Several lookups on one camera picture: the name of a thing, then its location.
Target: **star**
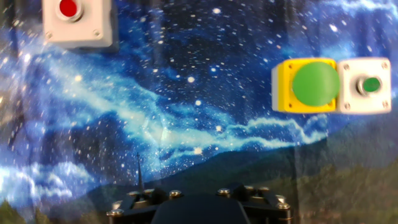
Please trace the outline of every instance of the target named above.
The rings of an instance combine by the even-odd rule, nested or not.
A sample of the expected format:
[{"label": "star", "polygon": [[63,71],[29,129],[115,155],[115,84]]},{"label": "star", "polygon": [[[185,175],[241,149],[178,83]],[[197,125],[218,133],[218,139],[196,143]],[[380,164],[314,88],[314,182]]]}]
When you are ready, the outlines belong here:
[{"label": "star", "polygon": [[213,9],[213,13],[214,14],[219,14],[219,13],[221,13],[221,10],[219,8],[214,8]]},{"label": "star", "polygon": [[76,82],[80,82],[81,80],[82,80],[81,75],[77,75],[77,76],[75,77],[75,81],[76,81]]},{"label": "star", "polygon": [[201,147],[194,147],[194,148],[193,148],[193,153],[194,153],[195,155],[200,155],[200,154],[202,153]]}]

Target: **push button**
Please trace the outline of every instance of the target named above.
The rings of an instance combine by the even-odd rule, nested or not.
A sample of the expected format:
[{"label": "push button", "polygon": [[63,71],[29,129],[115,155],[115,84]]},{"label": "push button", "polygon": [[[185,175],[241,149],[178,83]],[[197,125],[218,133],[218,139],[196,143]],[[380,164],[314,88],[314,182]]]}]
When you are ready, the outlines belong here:
[{"label": "push button", "polygon": [[293,80],[293,92],[307,106],[323,106],[337,97],[340,78],[337,71],[325,62],[304,65]]}]

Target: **printed backdrop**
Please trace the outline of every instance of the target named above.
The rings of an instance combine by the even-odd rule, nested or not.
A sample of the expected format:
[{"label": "printed backdrop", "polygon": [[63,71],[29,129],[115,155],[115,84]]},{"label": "printed backdrop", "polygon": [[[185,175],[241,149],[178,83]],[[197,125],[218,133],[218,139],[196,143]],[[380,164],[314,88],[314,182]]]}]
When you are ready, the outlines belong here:
[{"label": "printed backdrop", "polygon": [[40,1],[0,2],[1,223],[106,223],[137,154],[146,187],[266,184],[302,223],[398,223],[395,109],[271,109],[299,57],[388,57],[394,104],[397,3],[118,0],[120,51],[76,54],[44,41]]}]

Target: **metal bolt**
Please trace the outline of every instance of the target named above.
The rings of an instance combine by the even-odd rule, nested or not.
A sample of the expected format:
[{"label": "metal bolt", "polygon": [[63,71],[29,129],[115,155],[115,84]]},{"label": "metal bolt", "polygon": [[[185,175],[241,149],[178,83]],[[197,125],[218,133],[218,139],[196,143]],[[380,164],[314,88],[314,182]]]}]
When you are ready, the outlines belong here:
[{"label": "metal bolt", "polygon": [[285,203],[286,202],[286,198],[282,195],[276,195],[276,197],[278,198],[278,201],[280,203]]},{"label": "metal bolt", "polygon": [[172,191],[170,191],[170,193],[169,193],[169,196],[171,197],[171,198],[176,198],[176,197],[179,197],[179,196],[181,196],[181,191],[179,191],[179,190],[172,190]]},{"label": "metal bolt", "polygon": [[100,33],[98,30],[94,30],[94,31],[93,31],[93,34],[97,37],[97,36],[99,36],[101,33]]},{"label": "metal bolt", "polygon": [[46,36],[47,39],[51,39],[52,33],[51,33],[51,32],[47,32],[47,33],[45,34],[45,36]]},{"label": "metal bolt", "polygon": [[246,188],[246,190],[254,190],[253,186],[244,186],[244,188]]},{"label": "metal bolt", "polygon": [[114,209],[114,210],[112,210],[110,212],[107,212],[106,215],[107,216],[111,216],[111,217],[117,217],[117,216],[123,215],[123,212],[124,211],[121,210],[121,209]]},{"label": "metal bolt", "polygon": [[139,195],[139,192],[138,191],[129,192],[128,195],[131,196],[131,197],[135,197],[135,196]]},{"label": "metal bolt", "polygon": [[387,101],[383,101],[383,107],[387,108],[388,107],[388,102]]},{"label": "metal bolt", "polygon": [[383,62],[383,63],[381,64],[381,67],[382,67],[383,69],[387,69],[387,68],[388,68],[387,62]]},{"label": "metal bolt", "polygon": [[260,191],[269,191],[269,188],[268,188],[268,187],[260,187],[259,190],[260,190]]},{"label": "metal bolt", "polygon": [[220,194],[220,195],[228,195],[229,192],[230,192],[229,189],[219,189],[217,191],[217,193]]},{"label": "metal bolt", "polygon": [[112,204],[112,209],[113,209],[113,210],[118,209],[118,208],[120,207],[120,205],[122,204],[122,202],[123,202],[123,201],[114,202],[114,203]]},{"label": "metal bolt", "polygon": [[290,209],[290,205],[288,203],[278,203],[277,204],[278,209]]},{"label": "metal bolt", "polygon": [[346,108],[346,110],[351,109],[351,105],[349,103],[344,104],[344,107]]},{"label": "metal bolt", "polygon": [[155,189],[146,189],[144,194],[151,194]]}]

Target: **blue night sky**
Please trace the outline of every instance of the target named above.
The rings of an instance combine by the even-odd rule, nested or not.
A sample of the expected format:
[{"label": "blue night sky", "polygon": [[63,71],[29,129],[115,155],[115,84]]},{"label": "blue night sky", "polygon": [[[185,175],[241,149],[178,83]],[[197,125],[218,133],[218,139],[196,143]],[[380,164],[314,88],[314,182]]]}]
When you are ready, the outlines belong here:
[{"label": "blue night sky", "polygon": [[288,58],[388,57],[395,96],[394,1],[187,2],[118,1],[117,54],[45,43],[36,0],[0,29],[0,201],[136,184],[137,152],[148,181],[221,152],[310,144],[358,119],[272,111],[271,69]]}]

